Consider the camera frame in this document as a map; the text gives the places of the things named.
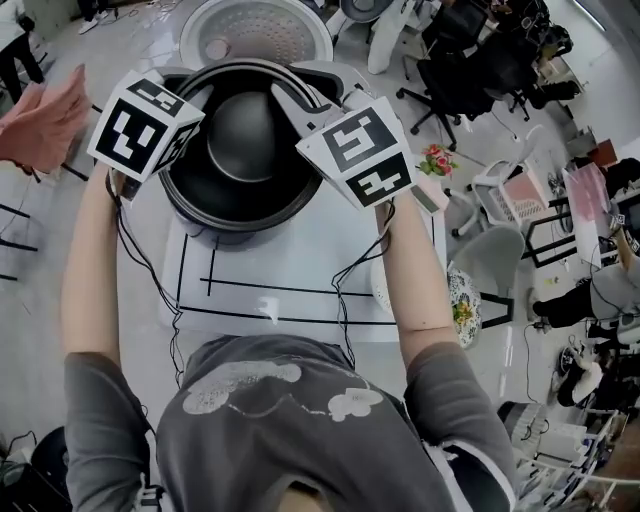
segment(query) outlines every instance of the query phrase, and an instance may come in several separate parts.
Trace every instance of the wire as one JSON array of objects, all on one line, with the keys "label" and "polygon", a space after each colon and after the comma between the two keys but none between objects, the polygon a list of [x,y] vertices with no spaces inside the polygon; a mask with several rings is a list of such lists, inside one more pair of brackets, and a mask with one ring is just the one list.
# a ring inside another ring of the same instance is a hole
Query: wire
[{"label": "wire", "polygon": [[527,397],[529,398],[529,400],[531,400],[532,402],[535,402],[537,404],[539,404],[540,402],[538,402],[537,400],[534,400],[533,398],[531,398],[531,395],[529,394],[529,360],[531,357],[531,353],[530,353],[530,349],[529,349],[529,340],[527,339],[527,329],[529,327],[534,327],[535,328],[535,324],[529,324],[524,328],[524,331],[522,331],[522,335],[524,336],[524,342],[527,346],[527,372],[526,372],[526,377],[527,377]]},{"label": "wire", "polygon": [[[344,341],[347,348],[347,357],[349,359],[349,362],[351,363],[352,368],[355,368],[356,366],[356,357],[355,357],[355,354],[353,353],[351,340],[349,339],[349,334],[348,334],[349,313],[347,311],[347,304],[344,300],[344,297],[342,296],[342,287],[347,282],[347,279],[349,279],[349,276],[351,276],[351,274],[353,273],[353,271],[358,265],[364,263],[365,261],[371,261],[376,258],[380,258],[384,254],[386,254],[386,252],[389,250],[389,245],[391,244],[391,233],[389,233],[389,227],[390,227],[391,219],[393,219],[393,216],[395,215],[395,213],[396,213],[396,207],[394,204],[394,199],[392,198],[391,201],[389,201],[389,212],[387,213],[387,219],[385,220],[384,226],[382,228],[382,232],[380,233],[380,235],[378,235],[378,238],[376,239],[376,241],[373,242],[373,244],[371,244],[371,246],[356,261],[354,261],[351,265],[337,272],[331,278],[331,286],[334,288],[338,296],[338,314],[337,314],[336,320],[338,322],[338,325],[344,332]],[[382,248],[382,250],[378,254],[369,256],[371,251],[373,251],[377,246],[381,245],[385,241],[385,239],[386,239],[386,245]]]},{"label": "wire", "polygon": [[106,27],[107,25],[113,25],[114,23],[117,23],[117,22],[123,20],[124,18],[133,18],[134,16],[137,16],[138,14],[140,14],[140,11],[138,9],[131,9],[127,14],[124,14],[122,16],[118,16],[117,18],[114,18],[112,20],[101,21],[99,23],[99,25],[101,27]]},{"label": "wire", "polygon": [[513,136],[514,136],[514,137],[516,137],[516,138],[518,137],[518,136],[516,135],[516,132],[514,132],[511,128],[509,128],[506,124],[504,124],[504,123],[500,120],[500,118],[496,115],[496,113],[495,113],[493,110],[491,111],[491,114],[493,115],[493,117],[495,117],[495,118],[496,118],[496,121],[498,121],[502,126],[504,126],[504,128],[505,128],[507,131],[509,131],[509,132],[511,133],[511,135],[513,135]]},{"label": "wire", "polygon": [[[17,210],[19,212],[22,212],[22,205],[24,205],[24,200],[27,198],[27,192],[29,191],[29,185],[31,185],[31,176],[28,177],[27,186],[24,188],[24,192],[22,193],[22,199],[20,200],[20,206],[18,206],[18,208],[17,208]],[[11,224],[13,224],[13,221],[16,220],[17,216],[18,216],[17,213],[13,214],[13,217],[11,217],[9,222],[7,222],[4,225],[4,227],[0,230],[0,236],[2,236],[7,229],[9,229],[9,226],[11,226]]]},{"label": "wire", "polygon": [[33,430],[29,430],[26,434],[22,434],[21,436],[16,436],[14,437],[11,442],[9,443],[9,448],[7,448],[7,455],[4,458],[4,460],[2,461],[2,464],[0,464],[0,478],[2,477],[2,468],[4,467],[5,463],[7,462],[7,459],[9,458],[9,455],[11,455],[12,450],[13,450],[13,445],[16,441],[20,441],[21,439],[25,439],[29,436],[33,437],[33,444],[35,446],[38,445],[38,438],[36,437],[36,434]]},{"label": "wire", "polygon": [[598,249],[600,247],[600,242],[596,243],[595,247],[593,248],[593,252],[591,253],[591,261],[589,261],[589,275],[591,278],[591,285],[593,286],[593,289],[595,290],[595,292],[598,294],[598,297],[600,297],[600,299],[603,302],[606,302],[607,304],[609,304],[610,306],[614,307],[615,309],[618,310],[618,315],[622,316],[624,315],[624,311],[622,310],[622,308],[620,308],[617,304],[614,304],[613,302],[608,301],[607,299],[605,299],[602,294],[600,293],[600,290],[598,290],[596,284],[593,282],[593,257],[596,255],[596,249]]},{"label": "wire", "polygon": [[[127,219],[126,213],[122,208],[122,201],[120,197],[117,195],[115,191],[115,187],[113,184],[113,174],[109,173],[106,177],[105,186],[107,188],[107,192],[113,202],[116,205],[116,230],[118,233],[118,238],[122,243],[124,250],[127,255],[133,260],[134,263],[140,265],[141,267],[146,268],[151,275],[151,279],[153,280],[153,284],[158,290],[158,294],[164,302],[167,309],[173,314],[173,320],[171,322],[171,327],[173,328],[173,336],[169,341],[169,356],[171,357],[171,362],[173,363],[174,368],[174,379],[176,381],[176,385],[180,388],[180,378],[184,375],[184,357],[182,356],[182,352],[178,345],[178,336],[180,335],[180,328],[178,327],[178,322],[180,318],[182,318],[182,310],[180,309],[180,304],[177,299],[175,299],[160,283],[158,276],[151,264],[151,261],[144,253],[140,244],[135,239],[132,233],[131,226],[129,225],[129,220]],[[180,358],[180,364],[176,360],[176,355]]]}]

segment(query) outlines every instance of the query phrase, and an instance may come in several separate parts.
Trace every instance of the gray t-shirt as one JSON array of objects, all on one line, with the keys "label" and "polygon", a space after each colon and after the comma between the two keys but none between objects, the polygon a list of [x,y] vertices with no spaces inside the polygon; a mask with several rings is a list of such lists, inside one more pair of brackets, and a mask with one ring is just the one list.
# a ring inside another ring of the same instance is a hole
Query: gray t-shirt
[{"label": "gray t-shirt", "polygon": [[[74,510],[131,510],[148,475],[147,422],[121,371],[65,362]],[[406,409],[354,373],[339,347],[292,336],[202,346],[157,431],[175,510],[276,511],[302,484],[335,511],[513,508],[506,431],[459,346],[425,349]]]},{"label": "gray t-shirt", "polygon": [[593,274],[591,308],[599,320],[616,320],[640,305],[640,258],[633,256],[629,270],[609,265]]}]

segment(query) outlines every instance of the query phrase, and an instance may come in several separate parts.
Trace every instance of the white floor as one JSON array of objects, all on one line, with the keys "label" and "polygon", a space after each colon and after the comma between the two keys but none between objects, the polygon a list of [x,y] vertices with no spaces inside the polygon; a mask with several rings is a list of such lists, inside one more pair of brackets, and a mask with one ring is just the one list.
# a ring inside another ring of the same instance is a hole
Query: white floor
[{"label": "white floor", "polygon": [[[99,26],[83,36],[77,35],[79,22],[72,24],[53,42],[56,61],[48,74],[49,83],[61,82],[77,65],[84,63],[89,96],[94,104],[104,105],[113,85],[127,70],[144,71],[153,66],[180,64],[179,35],[185,20],[200,3],[183,0],[155,6],[140,4],[135,10],[128,7],[121,9],[121,19],[117,23]],[[408,129],[422,115],[423,108],[411,101],[397,100],[394,93],[400,86],[420,91],[417,73],[414,73],[415,81],[407,83],[399,55],[394,54],[387,73],[368,75],[365,33],[361,28],[354,27],[341,35],[336,60],[361,70],[380,94],[391,99]],[[561,168],[566,161],[551,118],[544,111],[532,109],[532,120],[524,123],[521,113],[510,114],[505,104],[496,104],[494,112],[520,137],[536,124],[547,128],[546,139],[535,154],[540,179],[546,183],[547,173]],[[73,159],[73,167],[87,174],[92,166],[84,154],[84,147],[96,120],[97,114],[92,112],[87,133]],[[477,119],[471,128],[471,132],[463,127],[456,129],[458,148],[469,157],[457,158],[461,168],[457,170],[454,184],[459,189],[470,182],[483,164],[509,158],[517,151],[511,133],[491,114]],[[414,151],[441,140],[441,130],[433,119],[424,125],[418,136],[410,136]],[[3,164],[2,168],[0,202],[19,207],[24,197],[22,209],[32,215],[30,222],[17,218],[3,238],[31,243],[39,251],[27,254],[0,250],[0,273],[19,277],[17,283],[0,281],[0,432],[11,438],[33,429],[42,437],[62,425],[65,418],[59,294],[73,223],[85,184],[64,171],[36,184],[9,164]],[[171,216],[169,203],[157,180],[143,187],[129,212],[134,232],[156,269],[162,268]],[[460,218],[458,206],[452,205],[447,212],[448,228],[456,227]],[[0,226],[5,226],[10,219],[10,215],[1,212]],[[547,231],[542,233],[540,240],[550,240],[550,237],[551,233]],[[573,286],[574,278],[586,272],[574,258],[569,260],[572,275],[560,264],[534,272],[531,263],[522,263],[515,290],[513,366],[508,372],[506,394],[502,399],[498,396],[498,379],[503,367],[506,327],[484,331],[478,343],[469,350],[474,370],[496,405],[503,400],[527,400],[527,348],[523,337],[527,323],[523,307],[526,288],[535,283],[542,298],[564,293]],[[168,351],[171,331],[157,320],[157,293],[148,273],[131,262],[124,252],[119,257],[118,274],[124,372],[134,392],[149,408],[149,418],[155,424],[175,392]],[[535,400],[546,401],[556,354],[572,333],[578,339],[584,339],[584,326],[579,324],[573,329],[552,331],[547,336],[528,330],[530,395]],[[209,338],[202,333],[183,331],[179,344],[185,357]],[[395,344],[360,343],[355,352],[357,369],[365,377],[391,393],[402,395],[404,373]],[[552,414],[559,417],[565,417],[568,412],[557,406],[552,409]]]}]

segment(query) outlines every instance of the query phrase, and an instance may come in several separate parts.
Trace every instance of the black office chair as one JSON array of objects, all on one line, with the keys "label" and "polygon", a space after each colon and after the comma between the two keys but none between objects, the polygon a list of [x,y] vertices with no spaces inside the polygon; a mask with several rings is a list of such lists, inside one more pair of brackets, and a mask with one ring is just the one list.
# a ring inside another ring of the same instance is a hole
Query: black office chair
[{"label": "black office chair", "polygon": [[421,60],[418,62],[418,71],[427,87],[425,90],[427,96],[422,96],[404,87],[396,93],[400,99],[404,98],[406,94],[429,107],[429,111],[409,131],[413,135],[417,135],[420,131],[420,125],[435,115],[451,139],[449,149],[455,151],[458,141],[453,134],[447,116],[452,117],[453,124],[458,126],[462,121],[460,117],[462,114],[473,120],[477,116],[489,112],[494,99],[479,86],[476,76],[467,62]]},{"label": "black office chair", "polygon": [[[457,0],[452,7],[443,4],[421,34],[429,58],[464,58],[463,52],[477,44],[487,17],[486,6],[475,0]],[[420,59],[412,55],[402,57],[404,76],[410,80],[408,60],[417,63]]]},{"label": "black office chair", "polygon": [[520,107],[524,120],[531,116],[526,107],[529,93],[533,89],[537,75],[533,70],[532,58],[524,57],[512,34],[494,33],[469,57],[471,64],[483,74],[482,85],[496,99],[507,94],[513,98],[509,112]]},{"label": "black office chair", "polygon": [[473,120],[491,111],[495,100],[533,86],[537,78],[531,63],[519,61],[504,45],[500,34],[488,37],[468,59],[459,62],[421,60],[418,71],[429,97],[405,88],[396,93],[400,99],[406,94],[430,108],[409,131],[417,135],[420,125],[436,115],[451,138],[449,148],[452,151],[457,147],[457,140],[447,116],[453,117],[454,125],[460,124],[461,115]]}]

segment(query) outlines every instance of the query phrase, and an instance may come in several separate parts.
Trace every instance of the bag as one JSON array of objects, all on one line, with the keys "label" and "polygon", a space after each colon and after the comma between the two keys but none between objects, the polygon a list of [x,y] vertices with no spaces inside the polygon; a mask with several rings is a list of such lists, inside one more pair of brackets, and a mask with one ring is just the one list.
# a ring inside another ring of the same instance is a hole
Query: bag
[{"label": "bag", "polygon": [[34,28],[36,28],[36,23],[26,14],[21,14],[18,17],[18,25],[20,28],[24,30],[27,34],[31,32]]}]

